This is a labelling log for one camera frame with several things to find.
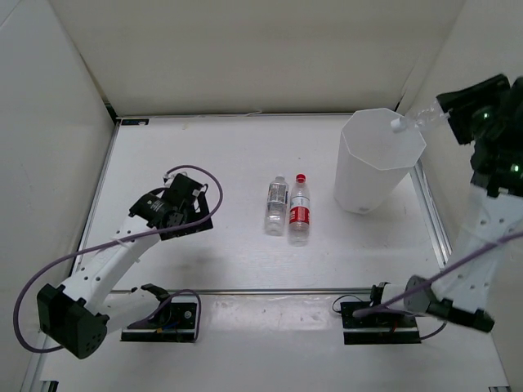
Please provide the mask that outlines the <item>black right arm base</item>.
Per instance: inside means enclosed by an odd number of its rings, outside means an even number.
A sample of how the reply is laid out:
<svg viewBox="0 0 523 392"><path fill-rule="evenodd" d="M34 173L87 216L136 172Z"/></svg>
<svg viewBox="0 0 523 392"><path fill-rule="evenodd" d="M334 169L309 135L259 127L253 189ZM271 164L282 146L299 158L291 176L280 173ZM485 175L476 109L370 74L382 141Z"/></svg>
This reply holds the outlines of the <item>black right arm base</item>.
<svg viewBox="0 0 523 392"><path fill-rule="evenodd" d="M413 345L422 342L416 318L403 310L378 312L357 318L354 313L379 305L387 283L373 285L367 299L344 294L332 303L342 318L344 345Z"/></svg>

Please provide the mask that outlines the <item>clear bottle red label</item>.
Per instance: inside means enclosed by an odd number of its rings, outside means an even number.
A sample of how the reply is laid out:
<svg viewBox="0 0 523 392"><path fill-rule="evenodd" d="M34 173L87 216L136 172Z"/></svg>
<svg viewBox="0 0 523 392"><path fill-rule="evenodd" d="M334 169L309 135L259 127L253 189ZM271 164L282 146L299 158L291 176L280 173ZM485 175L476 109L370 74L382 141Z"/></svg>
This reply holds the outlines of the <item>clear bottle red label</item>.
<svg viewBox="0 0 523 392"><path fill-rule="evenodd" d="M304 174L297 174L289 199L288 236L295 246L307 243L310 233L310 191Z"/></svg>

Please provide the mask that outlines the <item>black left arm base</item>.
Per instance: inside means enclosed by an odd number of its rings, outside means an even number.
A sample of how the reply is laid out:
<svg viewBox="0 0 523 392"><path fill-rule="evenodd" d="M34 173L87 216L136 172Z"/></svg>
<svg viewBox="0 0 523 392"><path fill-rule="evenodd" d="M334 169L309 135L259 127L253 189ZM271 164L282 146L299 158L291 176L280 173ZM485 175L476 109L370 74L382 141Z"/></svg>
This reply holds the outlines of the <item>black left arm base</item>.
<svg viewBox="0 0 523 392"><path fill-rule="evenodd" d="M152 283L141 286L159 302L157 312L121 331L120 341L140 343L195 343L199 338L202 300L190 289L174 293Z"/></svg>

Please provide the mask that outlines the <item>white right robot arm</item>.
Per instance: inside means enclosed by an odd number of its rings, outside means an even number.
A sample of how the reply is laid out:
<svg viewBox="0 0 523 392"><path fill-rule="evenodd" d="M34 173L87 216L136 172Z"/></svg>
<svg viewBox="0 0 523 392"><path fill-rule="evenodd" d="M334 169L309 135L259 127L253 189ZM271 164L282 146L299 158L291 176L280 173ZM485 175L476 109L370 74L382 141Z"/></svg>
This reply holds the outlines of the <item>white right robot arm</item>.
<svg viewBox="0 0 523 392"><path fill-rule="evenodd" d="M384 327L397 313L422 314L490 332L489 288L504 247L521 237L522 80L498 74L471 87L439 94L437 106L409 115L396 130L423 127L443 118L460 145L474 147L467 210L444 269L430 278L414 275L403 291L385 283L366 309L354 311Z"/></svg>

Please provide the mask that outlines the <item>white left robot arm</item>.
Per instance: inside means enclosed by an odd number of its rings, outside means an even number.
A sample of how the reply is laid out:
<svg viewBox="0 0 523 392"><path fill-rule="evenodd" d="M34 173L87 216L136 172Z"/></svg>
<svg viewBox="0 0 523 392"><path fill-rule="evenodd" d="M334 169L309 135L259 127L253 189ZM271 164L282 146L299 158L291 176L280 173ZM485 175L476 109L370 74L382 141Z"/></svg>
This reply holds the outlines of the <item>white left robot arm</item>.
<svg viewBox="0 0 523 392"><path fill-rule="evenodd" d="M141 196L129 210L114 238L90 249L93 257L58 286L37 294L41 330L77 359L92 355L115 330L192 328L197 319L173 312L173 295L152 283L125 297L110 295L141 256L161 241L212 228L208 185L184 173L165 176L164 185Z"/></svg>

